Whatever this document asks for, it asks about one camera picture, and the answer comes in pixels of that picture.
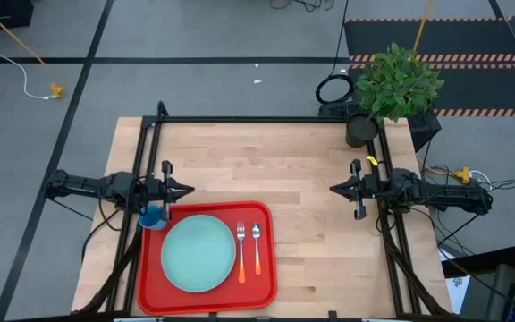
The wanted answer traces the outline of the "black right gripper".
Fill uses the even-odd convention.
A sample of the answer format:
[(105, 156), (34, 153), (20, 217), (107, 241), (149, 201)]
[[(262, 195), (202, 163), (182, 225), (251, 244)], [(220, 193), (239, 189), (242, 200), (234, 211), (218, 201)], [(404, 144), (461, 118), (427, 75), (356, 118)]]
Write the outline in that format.
[(330, 191), (336, 191), (336, 194), (346, 198), (349, 202), (355, 201), (357, 203), (354, 212), (356, 220), (364, 219), (367, 216), (363, 199), (374, 199), (376, 196), (384, 194), (384, 182), (378, 179), (375, 174), (361, 175), (360, 170), (360, 160), (354, 159), (350, 164), (352, 176), (347, 181), (329, 188)]

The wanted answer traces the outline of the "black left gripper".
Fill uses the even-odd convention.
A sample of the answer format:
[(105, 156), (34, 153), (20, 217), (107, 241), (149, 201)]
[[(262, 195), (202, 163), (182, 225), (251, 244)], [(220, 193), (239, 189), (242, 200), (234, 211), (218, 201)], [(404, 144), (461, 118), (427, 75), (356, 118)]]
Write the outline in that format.
[[(171, 194), (171, 202), (175, 203), (180, 198), (185, 197), (190, 194), (191, 191), (194, 190), (192, 186), (182, 184), (177, 182), (174, 178), (171, 178), (171, 174), (173, 171), (172, 164), (164, 160), (162, 162), (162, 172), (163, 179), (156, 179), (152, 175), (148, 176), (145, 185), (146, 185), (146, 203), (147, 205), (151, 201), (162, 201), (161, 208), (165, 212), (165, 216), (167, 221), (171, 219), (170, 212), (170, 194)], [(171, 179), (171, 188), (179, 191), (172, 191), (170, 189), (169, 180)]]

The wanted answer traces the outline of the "blue plastic cup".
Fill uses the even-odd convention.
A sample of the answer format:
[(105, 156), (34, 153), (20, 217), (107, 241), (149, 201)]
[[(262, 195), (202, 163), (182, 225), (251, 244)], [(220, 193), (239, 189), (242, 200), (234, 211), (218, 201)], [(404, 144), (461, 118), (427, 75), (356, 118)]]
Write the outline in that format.
[(139, 212), (139, 224), (148, 230), (160, 231), (165, 229), (167, 218), (164, 210), (155, 204), (148, 204)]

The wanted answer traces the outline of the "teal round plate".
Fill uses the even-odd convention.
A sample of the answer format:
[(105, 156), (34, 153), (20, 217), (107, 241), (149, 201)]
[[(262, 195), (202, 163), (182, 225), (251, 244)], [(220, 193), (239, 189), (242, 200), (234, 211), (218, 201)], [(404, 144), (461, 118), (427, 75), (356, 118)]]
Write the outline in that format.
[(176, 288), (208, 292), (225, 281), (236, 259), (236, 242), (230, 228), (209, 215), (188, 216), (165, 236), (161, 266)]

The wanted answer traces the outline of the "metal fork orange handle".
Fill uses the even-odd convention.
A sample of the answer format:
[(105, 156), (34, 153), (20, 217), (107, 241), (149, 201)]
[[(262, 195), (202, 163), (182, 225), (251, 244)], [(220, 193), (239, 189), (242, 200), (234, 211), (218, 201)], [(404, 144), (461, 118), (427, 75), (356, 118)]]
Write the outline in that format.
[(239, 242), (239, 274), (238, 282), (244, 284), (246, 282), (245, 267), (244, 267), (244, 256), (243, 256), (243, 242), (245, 239), (245, 226), (242, 221), (236, 224), (236, 235)]

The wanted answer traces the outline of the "metal spoon orange handle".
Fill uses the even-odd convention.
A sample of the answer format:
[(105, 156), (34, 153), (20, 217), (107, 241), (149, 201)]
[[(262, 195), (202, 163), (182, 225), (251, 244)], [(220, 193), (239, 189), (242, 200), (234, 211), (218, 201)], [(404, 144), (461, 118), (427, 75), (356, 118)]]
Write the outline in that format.
[(259, 238), (261, 237), (261, 228), (258, 223), (254, 223), (252, 225), (252, 237), (255, 243), (255, 274), (261, 275), (262, 270), (259, 256)]

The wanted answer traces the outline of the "red plastic tray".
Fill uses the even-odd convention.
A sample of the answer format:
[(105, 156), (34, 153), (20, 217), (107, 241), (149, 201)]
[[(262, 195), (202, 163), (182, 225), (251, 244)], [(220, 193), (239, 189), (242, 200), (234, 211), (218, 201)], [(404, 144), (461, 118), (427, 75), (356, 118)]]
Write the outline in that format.
[[(237, 201), (211, 204), (179, 205), (171, 208), (172, 219), (160, 231), (144, 230), (141, 237), (137, 302), (149, 315), (170, 315), (225, 310), (261, 309), (269, 305), (277, 292), (274, 228), (269, 208), (259, 201)], [(236, 259), (224, 282), (208, 292), (192, 293), (173, 286), (161, 266), (161, 249), (165, 236), (188, 216), (209, 215), (222, 220), (232, 231), (236, 242)], [(243, 256), (246, 282), (238, 282), (239, 242), (236, 224), (245, 226)], [(252, 225), (261, 228), (259, 256), (261, 275), (255, 274), (255, 243)]]

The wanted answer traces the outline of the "green leafy plant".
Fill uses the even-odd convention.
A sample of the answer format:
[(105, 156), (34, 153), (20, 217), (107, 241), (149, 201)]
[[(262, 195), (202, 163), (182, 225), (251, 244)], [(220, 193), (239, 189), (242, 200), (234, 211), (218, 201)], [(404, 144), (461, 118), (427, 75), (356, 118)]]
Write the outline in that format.
[(375, 54), (358, 77), (359, 106), (378, 121), (424, 114), (444, 85), (439, 71), (417, 59), (417, 53), (392, 43)]

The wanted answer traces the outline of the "white paper sheet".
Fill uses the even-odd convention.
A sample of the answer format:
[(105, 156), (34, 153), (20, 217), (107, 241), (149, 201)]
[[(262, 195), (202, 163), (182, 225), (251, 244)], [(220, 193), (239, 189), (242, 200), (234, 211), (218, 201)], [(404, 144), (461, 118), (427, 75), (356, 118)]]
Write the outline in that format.
[(464, 298), (469, 286), (468, 275), (463, 277), (447, 278), (445, 280), (449, 293), (449, 299), (452, 306), (452, 311), (459, 314), (464, 302)]

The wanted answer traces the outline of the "black mat striped edge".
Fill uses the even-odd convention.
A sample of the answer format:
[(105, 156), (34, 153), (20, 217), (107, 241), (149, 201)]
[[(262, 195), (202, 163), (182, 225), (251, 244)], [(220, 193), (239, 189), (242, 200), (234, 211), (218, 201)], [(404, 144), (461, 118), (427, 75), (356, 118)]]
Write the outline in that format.
[(439, 71), (438, 115), (515, 117), (515, 16), (350, 19), (344, 32), (352, 76), (396, 43), (415, 48), (418, 60)]

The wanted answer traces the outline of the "black metal table frame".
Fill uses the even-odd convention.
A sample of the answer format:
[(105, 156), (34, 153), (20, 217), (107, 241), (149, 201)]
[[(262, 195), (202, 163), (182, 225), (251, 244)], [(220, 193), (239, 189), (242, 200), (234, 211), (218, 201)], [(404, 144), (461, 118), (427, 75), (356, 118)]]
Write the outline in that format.
[[(393, 318), (391, 281), (398, 281), (404, 312), (411, 292), (401, 271), (389, 277), (376, 204), (365, 201), (367, 218), (328, 187), (350, 176), (349, 164), (367, 148), (352, 149), (345, 123), (312, 117), (224, 117), (219, 121), (163, 123), (154, 173), (173, 163), (173, 177), (196, 187), (181, 204), (259, 200), (271, 210), (277, 293), (263, 309), (219, 312), (217, 318)], [(364, 159), (363, 173), (371, 170)], [(411, 264), (439, 304), (451, 309), (434, 230), (426, 216), (403, 216)], [(101, 228), (89, 243), (72, 308), (81, 309), (111, 273), (118, 232)]]

